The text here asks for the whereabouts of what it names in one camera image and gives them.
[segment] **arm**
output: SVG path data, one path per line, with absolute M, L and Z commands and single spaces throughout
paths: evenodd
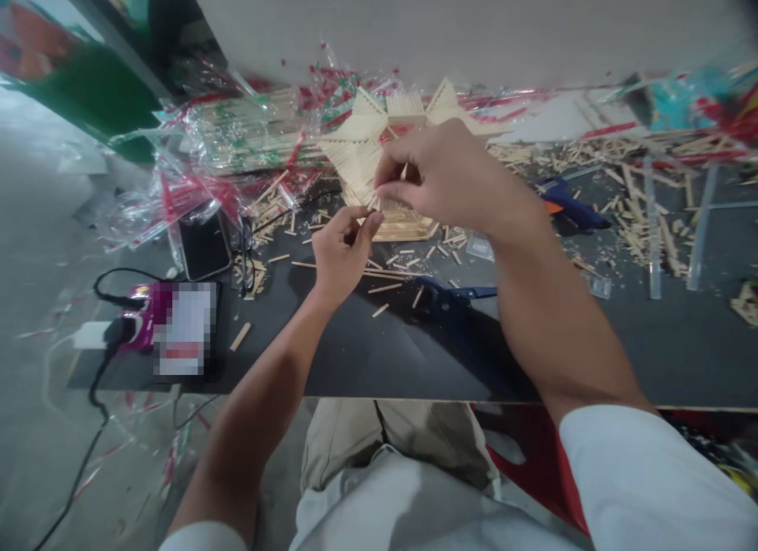
M 367 215 L 342 208 L 314 234 L 316 285 L 221 408 L 169 534 L 212 519 L 252 545 L 265 465 L 298 409 L 321 334 L 361 279 L 381 225 L 382 215 L 373 213 L 360 227 L 356 220 Z
M 405 180 L 400 172 L 409 163 Z M 505 338 L 553 421 L 616 403 L 655 412 L 608 320 L 555 237 L 542 201 L 452 119 L 385 145 L 380 197 L 486 234 Z

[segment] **person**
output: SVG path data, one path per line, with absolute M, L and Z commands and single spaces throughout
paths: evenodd
M 541 200 L 461 121 L 385 145 L 374 187 L 490 240 L 502 331 L 558 428 L 596 549 L 758 549 L 758 506 L 659 416 Z M 381 221 L 341 208 L 313 236 L 316 283 L 221 408 L 161 551 L 252 545 L 265 464 Z M 355 403 L 319 402 L 291 549 L 578 549 L 488 497 L 467 406 Z

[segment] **black table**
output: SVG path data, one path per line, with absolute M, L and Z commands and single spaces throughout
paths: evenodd
M 696 198 L 700 197 L 700 180 L 696 182 Z M 722 175 L 722 180 L 728 180 L 727 174 Z M 596 201 L 601 206 L 618 192 L 618 186 L 604 175 L 572 182 L 572 188 L 580 187 L 587 194 L 584 201 Z M 659 201 L 669 209 L 684 207 L 680 191 L 662 189 L 660 185 L 656 189 Z M 740 198 L 749 200 L 754 196 L 745 188 L 721 182 L 715 201 Z M 293 266 L 290 261 L 313 263 L 310 245 L 301 243 L 312 235 L 303 225 L 311 215 L 308 211 L 298 216 L 298 237 L 285 235 L 284 228 L 280 228 L 275 241 L 261 249 L 262 261 L 286 253 L 291 259 L 268 268 L 265 291 L 255 301 L 243 301 L 231 291 L 228 273 L 220 278 L 223 291 L 217 341 L 223 374 L 214 383 L 196 386 L 196 391 L 230 392 L 302 303 L 316 273 L 311 268 Z M 758 263 L 756 215 L 752 209 L 712 212 L 701 291 L 689 292 L 683 279 L 664 275 L 660 301 L 648 299 L 646 271 L 634 264 L 625 250 L 613 250 L 618 246 L 618 237 L 612 231 L 576 235 L 565 241 L 569 252 L 581 253 L 586 262 L 596 263 L 601 274 L 612 278 L 610 300 L 599 299 L 599 303 L 621 337 L 643 390 L 656 406 L 758 410 L 758 333 L 729 309 L 729 299 L 737 295 L 741 279 L 756 270 L 750 268 L 750 264 Z M 668 217 L 671 220 L 688 216 Z M 438 231 L 433 241 L 440 239 Z M 415 249 L 413 257 L 423 257 L 431 243 L 375 243 L 373 259 L 384 264 L 400 249 Z M 463 249 L 459 255 L 462 266 L 437 251 L 430 260 L 411 269 L 428 272 L 445 282 L 454 279 L 462 287 L 493 285 L 493 263 L 467 255 Z M 603 256 L 616 261 L 617 274 L 597 261 Z M 122 265 L 161 276 L 171 266 L 170 254 L 167 246 L 150 244 L 135 253 L 126 253 Z M 111 292 L 123 292 L 141 282 L 135 276 L 114 275 Z M 366 293 L 393 283 L 365 277 L 338 310 L 317 349 L 307 395 L 498 403 L 538 400 L 507 351 L 491 363 L 477 363 L 457 350 L 439 328 L 419 322 L 411 310 L 416 294 L 412 283 L 398 290 Z M 386 302 L 389 309 L 372 318 Z M 477 310 L 497 319 L 495 298 L 475 304 Z M 97 317 L 109 320 L 116 315 L 115 308 L 103 305 Z M 249 334 L 236 352 L 229 351 L 229 344 L 246 321 L 252 325 Z M 69 386 L 88 387 L 101 355 L 96 351 L 82 352 Z M 153 382 L 151 358 L 138 354 L 119 355 L 101 387 L 167 389 Z

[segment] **khaki pants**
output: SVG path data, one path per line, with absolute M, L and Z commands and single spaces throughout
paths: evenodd
M 321 491 L 343 468 L 366 466 L 383 443 L 480 490 L 500 477 L 466 403 L 323 398 L 308 428 L 301 491 Z

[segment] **hand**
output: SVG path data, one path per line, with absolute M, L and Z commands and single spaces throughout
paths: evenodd
M 366 218 L 363 225 L 359 218 Z M 366 206 L 341 208 L 313 234 L 316 255 L 316 286 L 313 292 L 319 301 L 336 309 L 358 286 L 366 261 L 371 254 L 371 240 L 385 217 L 379 212 L 369 214 Z
M 406 163 L 406 179 L 400 180 Z M 373 185 L 379 197 L 490 237 L 530 231 L 548 219 L 537 195 L 457 118 L 387 143 Z

